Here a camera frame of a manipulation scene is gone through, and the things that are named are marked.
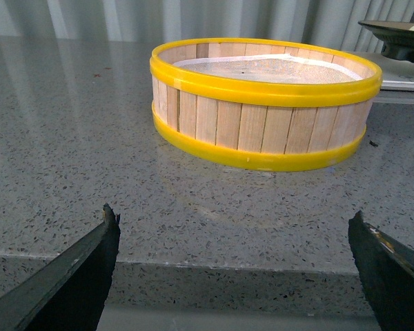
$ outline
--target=granite countertop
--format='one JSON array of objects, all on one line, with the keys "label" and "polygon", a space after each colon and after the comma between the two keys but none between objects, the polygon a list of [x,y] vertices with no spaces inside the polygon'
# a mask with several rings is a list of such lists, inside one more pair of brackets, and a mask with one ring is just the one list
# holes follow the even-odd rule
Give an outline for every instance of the granite countertop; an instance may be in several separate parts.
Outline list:
[{"label": "granite countertop", "polygon": [[121,213],[120,265],[355,279],[358,210],[414,249],[414,105],[375,103],[359,150],[333,167],[230,168],[156,132],[153,46],[0,37],[0,265],[57,256],[105,202]]}]

